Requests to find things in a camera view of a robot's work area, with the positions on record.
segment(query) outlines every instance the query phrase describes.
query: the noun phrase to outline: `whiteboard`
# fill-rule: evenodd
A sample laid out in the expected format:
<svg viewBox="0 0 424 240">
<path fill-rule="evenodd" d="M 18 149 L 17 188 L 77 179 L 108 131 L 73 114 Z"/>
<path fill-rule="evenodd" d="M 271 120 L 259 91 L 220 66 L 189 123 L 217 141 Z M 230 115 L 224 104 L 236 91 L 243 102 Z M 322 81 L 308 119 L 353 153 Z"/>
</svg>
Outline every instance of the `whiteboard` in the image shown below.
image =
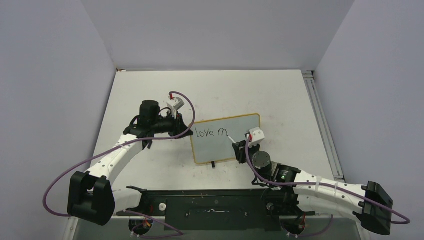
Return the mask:
<svg viewBox="0 0 424 240">
<path fill-rule="evenodd" d="M 250 129 L 261 126 L 258 113 L 218 118 L 196 122 L 190 136 L 193 158 L 196 164 L 206 164 L 235 159 L 232 141 L 245 140 Z"/>
</svg>

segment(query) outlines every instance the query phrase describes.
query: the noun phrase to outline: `black joint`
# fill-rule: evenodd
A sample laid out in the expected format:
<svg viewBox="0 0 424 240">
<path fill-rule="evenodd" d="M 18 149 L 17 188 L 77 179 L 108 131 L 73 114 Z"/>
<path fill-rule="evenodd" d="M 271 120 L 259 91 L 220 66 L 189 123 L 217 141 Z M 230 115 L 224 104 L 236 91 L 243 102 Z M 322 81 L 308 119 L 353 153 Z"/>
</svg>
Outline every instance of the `black joint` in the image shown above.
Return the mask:
<svg viewBox="0 0 424 240">
<path fill-rule="evenodd" d="M 239 141 L 237 143 L 232 144 L 232 148 L 234 149 L 235 158 L 237 159 L 239 164 L 246 163 L 246 141 Z M 248 153 L 249 157 L 252 160 L 253 154 L 257 153 L 259 149 L 261 148 L 261 145 L 257 144 L 255 146 L 249 147 Z"/>
<path fill-rule="evenodd" d="M 368 186 L 362 186 L 361 189 L 365 191 L 365 197 L 373 200 L 389 209 L 393 208 L 393 200 L 376 182 L 369 181 Z M 390 235 L 392 213 L 388 210 L 382 209 L 370 202 L 364 201 L 358 204 L 362 207 L 362 213 L 355 214 L 360 220 L 360 225 L 373 233 L 380 235 Z"/>
<path fill-rule="evenodd" d="M 77 171 L 70 178 L 67 212 L 69 215 L 104 226 L 115 210 L 112 186 L 106 177 Z"/>
</svg>

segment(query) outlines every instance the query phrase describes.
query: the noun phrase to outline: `white knob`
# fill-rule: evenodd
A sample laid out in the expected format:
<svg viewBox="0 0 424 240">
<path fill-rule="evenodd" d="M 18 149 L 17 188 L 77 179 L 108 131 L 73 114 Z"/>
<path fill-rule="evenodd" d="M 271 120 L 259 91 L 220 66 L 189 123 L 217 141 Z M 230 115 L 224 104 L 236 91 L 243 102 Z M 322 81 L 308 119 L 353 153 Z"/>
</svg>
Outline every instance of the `white knob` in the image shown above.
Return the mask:
<svg viewBox="0 0 424 240">
<path fill-rule="evenodd" d="M 161 204 L 159 204 L 159 210 L 160 211 L 165 211 L 165 209 L 167 209 L 167 205 L 165 204 L 165 203 L 161 203 Z"/>
</svg>

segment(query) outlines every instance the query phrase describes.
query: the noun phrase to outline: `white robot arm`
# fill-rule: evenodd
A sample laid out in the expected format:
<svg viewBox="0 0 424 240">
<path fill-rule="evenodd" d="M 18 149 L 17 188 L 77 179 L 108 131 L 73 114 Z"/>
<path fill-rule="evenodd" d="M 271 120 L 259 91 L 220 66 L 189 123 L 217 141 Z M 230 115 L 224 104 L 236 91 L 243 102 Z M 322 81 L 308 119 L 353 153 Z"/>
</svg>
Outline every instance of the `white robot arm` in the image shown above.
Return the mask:
<svg viewBox="0 0 424 240">
<path fill-rule="evenodd" d="M 260 151 L 260 143 L 264 139 L 264 132 L 257 127 L 248 131 L 245 141 L 234 142 L 232 146 L 238 162 L 248 163 L 255 173 L 255 180 L 262 182 L 255 184 L 285 188 L 284 207 L 291 206 L 304 213 L 341 216 L 360 223 L 371 232 L 390 234 L 391 211 L 364 200 L 366 198 L 392 209 L 393 200 L 378 183 L 369 181 L 367 186 L 347 184 L 273 162 L 267 152 Z M 268 211 L 278 213 L 281 204 L 279 207 L 271 199 L 265 201 Z"/>
<path fill-rule="evenodd" d="M 184 106 L 179 97 L 167 102 L 167 116 L 160 115 L 159 103 L 143 101 L 140 114 L 123 131 L 112 152 L 85 172 L 70 179 L 68 214 L 98 225 L 105 225 L 113 214 L 139 206 L 143 189 L 129 186 L 112 191 L 115 180 L 127 164 L 142 150 L 150 148 L 155 134 L 168 133 L 162 139 L 180 139 L 193 135 L 178 110 Z"/>
</svg>

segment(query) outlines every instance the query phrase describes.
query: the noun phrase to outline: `whiteboard frame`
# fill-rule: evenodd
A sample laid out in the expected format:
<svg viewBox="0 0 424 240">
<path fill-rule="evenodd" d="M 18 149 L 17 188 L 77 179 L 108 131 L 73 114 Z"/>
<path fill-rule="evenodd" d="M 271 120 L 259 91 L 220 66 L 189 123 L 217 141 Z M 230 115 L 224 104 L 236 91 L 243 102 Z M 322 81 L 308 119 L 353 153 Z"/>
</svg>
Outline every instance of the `whiteboard frame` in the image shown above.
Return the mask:
<svg viewBox="0 0 424 240">
<path fill-rule="evenodd" d="M 214 121 L 226 120 L 226 119 L 242 118 L 242 117 L 248 117 L 248 116 L 253 116 L 253 115 L 257 115 L 259 117 L 259 127 L 261 127 L 261 115 L 259 113 L 257 113 L 257 112 L 255 112 L 255 113 L 248 113 L 248 114 L 242 114 L 242 115 L 237 115 L 237 116 L 228 116 L 228 117 L 215 118 L 215 119 L 210 119 L 210 120 L 196 121 L 196 122 L 194 122 L 194 124 L 208 123 L 208 122 L 214 122 Z M 229 157 L 229 158 L 224 158 L 224 159 L 215 160 L 215 161 L 197 162 L 196 161 L 196 155 L 195 155 L 195 146 L 193 145 L 193 136 L 190 136 L 190 143 L 191 143 L 191 150 L 193 152 L 194 163 L 197 164 L 197 165 L 210 164 L 212 162 L 218 163 L 218 162 L 222 162 L 222 161 L 236 159 L 235 157 Z"/>
</svg>

